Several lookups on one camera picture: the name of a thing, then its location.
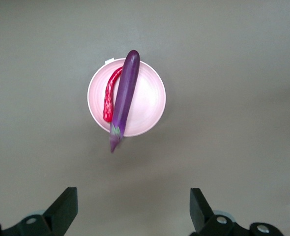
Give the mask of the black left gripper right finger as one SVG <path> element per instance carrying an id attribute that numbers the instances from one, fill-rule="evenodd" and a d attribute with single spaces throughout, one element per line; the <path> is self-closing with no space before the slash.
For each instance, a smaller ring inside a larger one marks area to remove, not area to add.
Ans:
<path id="1" fill-rule="evenodd" d="M 190 189 L 190 217 L 195 231 L 192 236 L 281 236 L 273 225 L 255 222 L 248 229 L 221 211 L 215 213 L 199 188 Z"/>

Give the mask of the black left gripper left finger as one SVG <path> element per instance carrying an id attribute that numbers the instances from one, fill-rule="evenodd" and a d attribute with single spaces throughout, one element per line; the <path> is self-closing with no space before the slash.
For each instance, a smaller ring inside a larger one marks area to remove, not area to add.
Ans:
<path id="1" fill-rule="evenodd" d="M 8 229 L 0 224 L 0 236 L 63 236 L 77 214 L 77 188 L 68 187 L 43 214 L 25 217 Z"/>

